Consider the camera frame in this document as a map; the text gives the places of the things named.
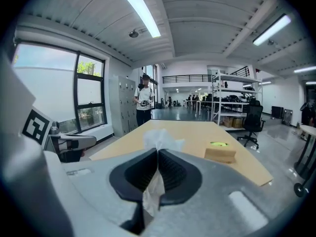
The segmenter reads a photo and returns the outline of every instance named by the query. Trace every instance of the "yellow tape measure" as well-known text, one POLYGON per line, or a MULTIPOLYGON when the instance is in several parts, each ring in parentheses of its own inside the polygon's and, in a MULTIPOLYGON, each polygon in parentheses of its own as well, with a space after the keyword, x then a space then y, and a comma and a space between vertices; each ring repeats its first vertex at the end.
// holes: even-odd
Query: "yellow tape measure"
POLYGON ((211 145, 219 146, 219 147, 226 147, 226 146, 228 146, 228 144, 224 143, 224 142, 211 142, 211 145))

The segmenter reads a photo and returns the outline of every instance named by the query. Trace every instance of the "locker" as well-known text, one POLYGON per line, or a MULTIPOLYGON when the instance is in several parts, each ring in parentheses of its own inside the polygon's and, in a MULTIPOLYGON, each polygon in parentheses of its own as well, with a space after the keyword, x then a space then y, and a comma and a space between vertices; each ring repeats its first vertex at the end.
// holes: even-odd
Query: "locker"
POLYGON ((124 136, 136 129, 136 103, 132 101, 135 82, 122 77, 109 79, 112 126, 116 136, 124 136))

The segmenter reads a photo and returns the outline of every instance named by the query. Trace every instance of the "black railing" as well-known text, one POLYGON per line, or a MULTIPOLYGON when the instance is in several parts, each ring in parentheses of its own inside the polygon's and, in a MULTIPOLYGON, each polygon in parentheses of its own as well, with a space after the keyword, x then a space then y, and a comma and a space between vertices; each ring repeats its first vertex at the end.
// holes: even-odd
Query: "black railing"
POLYGON ((231 75, 233 76, 240 76, 240 77, 249 77, 250 73, 249 73, 249 68, 246 66, 242 69, 239 69, 233 73, 231 73, 231 75))
POLYGON ((193 81, 212 81, 212 75, 181 75, 162 77, 163 83, 171 82, 193 82, 193 81))

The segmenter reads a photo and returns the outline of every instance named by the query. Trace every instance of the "cardboard box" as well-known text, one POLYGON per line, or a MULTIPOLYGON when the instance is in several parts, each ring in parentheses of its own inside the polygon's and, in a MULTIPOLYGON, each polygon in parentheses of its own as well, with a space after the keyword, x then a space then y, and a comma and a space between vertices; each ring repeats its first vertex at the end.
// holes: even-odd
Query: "cardboard box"
POLYGON ((223 125, 225 127, 232 127, 232 124, 233 124, 233 118, 230 118, 230 117, 223 118, 223 125))
POLYGON ((227 143, 209 142, 205 149, 204 158, 223 163, 236 162, 236 150, 227 143))
POLYGON ((235 118, 232 124, 233 128, 242 128, 242 118, 235 118))

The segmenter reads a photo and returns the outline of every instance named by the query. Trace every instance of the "small wooden block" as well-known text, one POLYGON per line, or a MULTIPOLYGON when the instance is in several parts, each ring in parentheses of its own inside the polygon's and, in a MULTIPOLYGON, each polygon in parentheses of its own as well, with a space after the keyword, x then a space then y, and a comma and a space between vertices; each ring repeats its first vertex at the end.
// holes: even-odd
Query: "small wooden block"
POLYGON ((236 162, 235 154, 236 150, 230 145, 219 146, 208 143, 204 158, 223 163, 233 163, 236 162))

